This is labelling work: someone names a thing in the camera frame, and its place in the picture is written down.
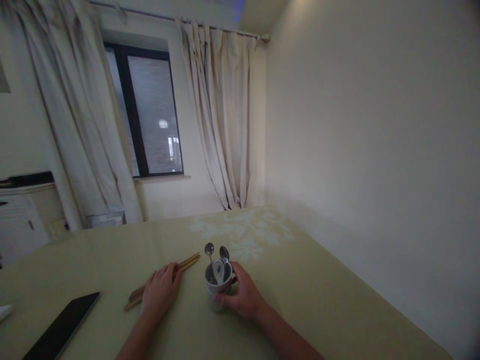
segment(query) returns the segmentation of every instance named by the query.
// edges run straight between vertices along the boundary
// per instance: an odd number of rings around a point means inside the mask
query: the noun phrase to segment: window frame
[[[113,49],[115,54],[116,67],[118,69],[118,76],[120,77],[121,92],[123,93],[123,100],[125,101],[126,114],[128,117],[128,124],[130,125],[131,138],[133,140],[133,148],[135,151],[136,162],[138,166],[139,176],[133,176],[134,179],[163,177],[171,175],[184,175],[184,159],[182,154],[182,145],[180,140],[180,129],[177,117],[177,104],[175,102],[174,79],[172,77],[172,66],[170,64],[170,54],[167,51],[151,50],[140,47],[133,47],[127,45],[120,45],[111,42],[103,43],[105,48]],[[150,172],[149,164],[147,162],[147,154],[145,152],[144,138],[142,137],[142,128],[140,125],[140,116],[137,109],[137,101],[135,100],[134,85],[130,74],[129,58],[134,56],[138,58],[147,58],[155,60],[163,60],[168,62],[168,69],[170,70],[170,85],[173,98],[173,108],[175,110],[176,129],[178,133],[178,147],[180,150],[181,171],[169,172]]]

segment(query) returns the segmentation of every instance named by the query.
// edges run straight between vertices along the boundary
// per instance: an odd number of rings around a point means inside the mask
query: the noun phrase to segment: curtain rod
[[[116,10],[120,10],[122,12],[128,12],[128,13],[132,13],[132,14],[145,15],[145,16],[152,17],[152,18],[175,21],[175,18],[171,17],[171,16],[153,14],[153,13],[150,13],[150,12],[135,10],[135,9],[128,8],[128,7],[120,7],[120,6],[116,7],[115,5],[105,4],[105,3],[96,2],[96,1],[90,1],[90,4],[95,5],[95,6],[99,6],[99,7],[103,7],[103,8],[110,8],[110,9],[114,9],[114,10],[116,9]],[[211,29],[220,29],[219,27],[216,27],[216,26],[210,26],[210,28]],[[240,35],[243,35],[243,36],[246,36],[246,37],[249,37],[249,38],[260,37],[260,40],[263,41],[264,43],[268,43],[269,40],[270,40],[270,37],[269,37],[268,34],[257,35],[257,34],[253,34],[253,33],[250,33],[250,32],[237,31],[237,30],[226,30],[226,29],[223,29],[223,28],[221,30],[223,30],[226,33],[236,33],[236,34],[240,34]]]

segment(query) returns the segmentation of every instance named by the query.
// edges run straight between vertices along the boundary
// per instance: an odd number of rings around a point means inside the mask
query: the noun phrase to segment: black object
[[[11,176],[8,178],[8,180],[0,181],[0,188],[19,188],[53,182],[54,176],[52,175],[52,172],[46,171],[28,175]]]
[[[23,360],[57,359],[99,295],[99,292],[95,292],[70,301]]]

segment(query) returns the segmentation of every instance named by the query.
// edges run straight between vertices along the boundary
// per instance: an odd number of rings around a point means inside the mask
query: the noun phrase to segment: window sill
[[[190,175],[164,175],[164,176],[150,176],[137,177],[133,179],[135,184],[149,184],[149,183],[167,183],[179,180],[190,180]]]

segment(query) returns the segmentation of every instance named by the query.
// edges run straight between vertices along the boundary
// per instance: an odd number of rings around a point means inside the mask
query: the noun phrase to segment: forearm
[[[282,359],[324,359],[268,304],[259,310],[254,321]]]
[[[146,359],[152,336],[160,319],[141,314],[115,360]]]

